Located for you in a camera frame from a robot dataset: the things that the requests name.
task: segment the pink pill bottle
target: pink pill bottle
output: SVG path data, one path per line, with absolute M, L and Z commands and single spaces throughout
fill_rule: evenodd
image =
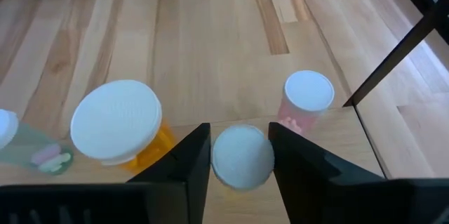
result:
M 291 74 L 283 86 L 278 121 L 290 130 L 306 134 L 332 105 L 334 88 L 325 76 L 311 70 Z

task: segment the orange pill bottle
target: orange pill bottle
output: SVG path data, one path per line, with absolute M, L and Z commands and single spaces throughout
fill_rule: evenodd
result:
M 70 126 L 76 148 L 104 165 L 139 173 L 175 145 L 159 99 L 134 80 L 103 84 L 76 108 Z

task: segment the hardwood floor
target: hardwood floor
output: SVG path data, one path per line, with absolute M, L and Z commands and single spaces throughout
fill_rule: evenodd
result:
M 315 70 L 335 101 L 309 137 L 380 173 L 354 111 L 341 106 L 419 18 L 409 0 L 0 0 L 0 107 L 70 144 L 87 93 L 136 79 L 177 132 L 205 121 L 263 127 L 287 76 Z M 447 48 L 432 33 L 359 105 L 390 178 L 448 175 L 449 72 L 438 59 Z M 50 180 L 15 171 L 0 182 L 129 177 L 82 156 L 72 170 Z

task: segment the translucent plastic container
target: translucent plastic container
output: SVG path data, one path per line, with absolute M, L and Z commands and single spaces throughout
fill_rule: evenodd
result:
M 81 153 L 134 173 L 175 146 L 156 94 L 134 80 L 113 81 L 89 93 L 75 110 L 70 134 Z
M 58 175 L 72 160 L 68 147 L 19 122 L 14 112 L 0 110 L 0 162 Z
M 295 72 L 287 78 L 278 111 L 279 123 L 304 134 L 332 105 L 334 88 L 322 74 L 311 70 Z

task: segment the white bottle cap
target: white bottle cap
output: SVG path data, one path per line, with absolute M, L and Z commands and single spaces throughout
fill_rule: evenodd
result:
M 284 93 L 296 108 L 313 114 L 326 111 L 335 95 L 329 79 L 311 70 L 291 74 L 284 86 Z
M 254 126 L 231 126 L 214 143 L 212 167 L 225 185 L 237 190 L 255 189 L 273 171 L 272 144 Z
M 76 148 L 104 165 L 128 162 L 151 143 L 162 120 L 159 99 L 135 80 L 103 84 L 89 93 L 72 117 Z
M 17 114 L 0 109 L 0 150 L 13 140 L 18 128 Z

